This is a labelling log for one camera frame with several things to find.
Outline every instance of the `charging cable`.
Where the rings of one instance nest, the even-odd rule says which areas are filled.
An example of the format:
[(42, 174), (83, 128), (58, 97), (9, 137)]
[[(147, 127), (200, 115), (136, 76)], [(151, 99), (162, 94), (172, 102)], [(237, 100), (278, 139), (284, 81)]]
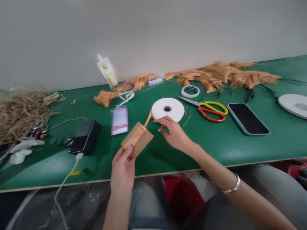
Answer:
[[(131, 90), (125, 90), (125, 86), (126, 85), (132, 85), (132, 89)], [(127, 101), (129, 101), (129, 100), (131, 100), (132, 98), (134, 98), (134, 87), (135, 87), (135, 85), (134, 85), (134, 83), (132, 83), (132, 82), (126, 82), (123, 86), (122, 86), (122, 89), (123, 89), (123, 91), (124, 92), (122, 92), (122, 93), (120, 93), (119, 94), (119, 97), (121, 98), (121, 99), (123, 99), (124, 101), (122, 102), (122, 103), (120, 103), (119, 105), (123, 105), (123, 104), (125, 104)]]
[(73, 167), (73, 169), (70, 171), (70, 173), (66, 176), (66, 178), (64, 179), (63, 183), (61, 184), (61, 186), (59, 187), (57, 193), (55, 194), (54, 196), (54, 202), (55, 202), (55, 205), (57, 206), (60, 214), (61, 214), (61, 217), (63, 219), (63, 223), (64, 223), (64, 227), (65, 227), (65, 230), (68, 230), (68, 226), (67, 226), (67, 222), (66, 222), (66, 219), (65, 219), (65, 216), (64, 216), (64, 213), (63, 213), (63, 210), (61, 209), (61, 206), (60, 204), (58, 203), (57, 201), (57, 197), (58, 197), (58, 194), (61, 190), (61, 188), (63, 187), (63, 185), (65, 184), (66, 180), (68, 179), (68, 177), (70, 176), (70, 174), (75, 170), (75, 168), (77, 167), (77, 164), (79, 162), (79, 160), (83, 157), (83, 153), (78, 153), (77, 156), (76, 156), (76, 163), (75, 163), (75, 166)]

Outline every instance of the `black power bank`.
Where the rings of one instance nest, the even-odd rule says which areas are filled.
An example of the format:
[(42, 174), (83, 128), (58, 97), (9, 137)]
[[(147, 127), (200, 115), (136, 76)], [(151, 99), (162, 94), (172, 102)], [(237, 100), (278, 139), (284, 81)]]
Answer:
[(79, 129), (76, 137), (70, 146), (69, 153), (84, 155), (91, 154), (96, 148), (101, 125), (94, 121), (86, 121)]

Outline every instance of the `tape roll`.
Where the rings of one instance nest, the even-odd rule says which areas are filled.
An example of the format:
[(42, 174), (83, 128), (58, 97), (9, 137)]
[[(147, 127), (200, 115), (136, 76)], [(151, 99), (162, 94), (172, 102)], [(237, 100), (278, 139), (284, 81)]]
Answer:
[(179, 122), (185, 114), (185, 108), (182, 103), (169, 97), (156, 101), (151, 111), (155, 120), (164, 116), (170, 116), (175, 122)]
[[(195, 94), (187, 94), (187, 93), (185, 92), (185, 89), (193, 90), (193, 91), (196, 92), (196, 93), (195, 93)], [(198, 87), (196, 87), (196, 86), (191, 86), (191, 85), (189, 85), (189, 86), (184, 86), (184, 87), (182, 88), (182, 90), (181, 90), (181, 94), (182, 94), (183, 96), (185, 96), (185, 97), (188, 97), (188, 98), (197, 97), (197, 96), (199, 95), (199, 92), (200, 92), (200, 90), (199, 90)]]
[[(125, 90), (125, 86), (126, 85), (132, 85), (132, 89), (131, 90)], [(123, 86), (122, 86), (122, 89), (124, 92), (133, 92), (134, 91), (134, 87), (135, 87), (135, 84), (132, 83), (132, 82), (126, 82)]]

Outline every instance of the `bangle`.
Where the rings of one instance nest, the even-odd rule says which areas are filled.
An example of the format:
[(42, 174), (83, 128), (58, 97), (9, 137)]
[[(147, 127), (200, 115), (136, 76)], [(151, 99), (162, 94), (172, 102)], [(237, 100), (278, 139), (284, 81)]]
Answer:
[(221, 190), (223, 193), (229, 194), (229, 193), (233, 193), (233, 192), (238, 190), (238, 188), (240, 186), (240, 183), (241, 183), (241, 180), (240, 180), (239, 176), (236, 173), (234, 173), (234, 174), (237, 176), (237, 183), (236, 183), (236, 185), (232, 189), (225, 190), (225, 191)]

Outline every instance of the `yellow scissor handle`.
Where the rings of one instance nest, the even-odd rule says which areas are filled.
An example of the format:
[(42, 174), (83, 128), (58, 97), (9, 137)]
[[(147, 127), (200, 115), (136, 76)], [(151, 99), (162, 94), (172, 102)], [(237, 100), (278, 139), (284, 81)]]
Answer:
[[(216, 108), (213, 108), (209, 104), (218, 105), (219, 107), (221, 107), (224, 110), (224, 112), (221, 112), (221, 111), (217, 110)], [(201, 105), (204, 105), (204, 106), (208, 107), (209, 109), (211, 109), (211, 110), (213, 110), (215, 112), (219, 112), (219, 113), (224, 114), (224, 115), (228, 114), (228, 109), (224, 105), (222, 105), (221, 103), (218, 103), (218, 102), (201, 102)]]

